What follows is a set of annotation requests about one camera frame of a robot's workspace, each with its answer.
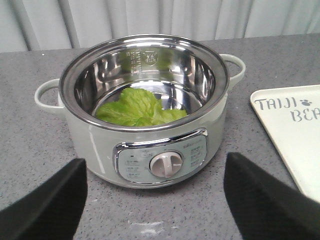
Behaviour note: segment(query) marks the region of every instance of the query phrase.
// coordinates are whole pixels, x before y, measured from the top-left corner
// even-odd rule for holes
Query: stainless steel inner pot
[[[229,85],[222,58],[206,46],[170,35],[133,35],[101,43],[63,72],[59,93],[67,109],[85,122],[116,131],[154,131],[191,122],[214,107]],[[148,127],[118,126],[95,118],[96,109],[119,99],[127,87],[143,88],[164,109],[185,109],[179,120]]]

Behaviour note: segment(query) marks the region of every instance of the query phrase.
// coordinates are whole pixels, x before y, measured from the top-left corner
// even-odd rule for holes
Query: lettuce
[[[121,126],[144,127],[169,123],[187,115],[185,110],[162,109],[161,99],[142,88],[127,87],[118,101],[101,105],[95,116]]]

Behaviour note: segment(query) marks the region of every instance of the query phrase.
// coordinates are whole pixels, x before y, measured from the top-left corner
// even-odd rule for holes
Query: electric hot pot
[[[226,62],[240,72],[229,76]],[[244,76],[236,56],[218,54],[179,36],[132,35],[98,44],[74,59],[60,79],[42,84],[36,104],[66,119],[79,158],[115,185],[152,189],[172,185],[200,171],[218,150],[228,90]],[[142,88],[164,109],[187,116],[160,125],[132,127],[99,120],[95,112],[119,99],[125,88]],[[58,105],[41,96],[58,88]]]

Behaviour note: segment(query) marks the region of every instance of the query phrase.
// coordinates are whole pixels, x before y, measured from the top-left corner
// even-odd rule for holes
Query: white tray
[[[299,190],[320,202],[320,85],[258,90],[250,101]]]

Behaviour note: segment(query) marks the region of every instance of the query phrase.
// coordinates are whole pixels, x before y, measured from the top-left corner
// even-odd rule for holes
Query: speckled countertop
[[[224,138],[195,176],[153,190],[112,185],[88,171],[88,196],[76,240],[241,240],[223,191],[228,152],[240,152],[296,188],[250,106],[256,90],[320,84],[320,34],[205,41],[247,66],[229,93]],[[59,78],[84,49],[0,54],[0,209],[76,157],[67,123],[34,103],[37,87]],[[55,102],[57,91],[44,96]]]

